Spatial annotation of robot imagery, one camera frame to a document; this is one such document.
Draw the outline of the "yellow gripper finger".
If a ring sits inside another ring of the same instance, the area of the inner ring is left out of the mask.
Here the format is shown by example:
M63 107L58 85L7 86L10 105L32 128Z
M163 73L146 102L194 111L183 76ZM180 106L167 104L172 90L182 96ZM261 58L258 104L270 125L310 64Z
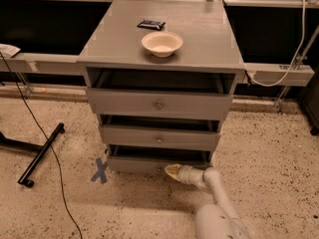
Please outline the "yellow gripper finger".
M170 164L164 168L165 173L176 181L180 181L179 171L181 164Z

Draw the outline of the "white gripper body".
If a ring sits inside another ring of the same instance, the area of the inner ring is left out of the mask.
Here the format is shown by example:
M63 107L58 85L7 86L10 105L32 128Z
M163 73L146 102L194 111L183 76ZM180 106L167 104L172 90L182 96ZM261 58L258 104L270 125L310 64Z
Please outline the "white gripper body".
M177 173L177 178L181 183L192 184L196 187L205 187L204 171L189 165L182 165Z

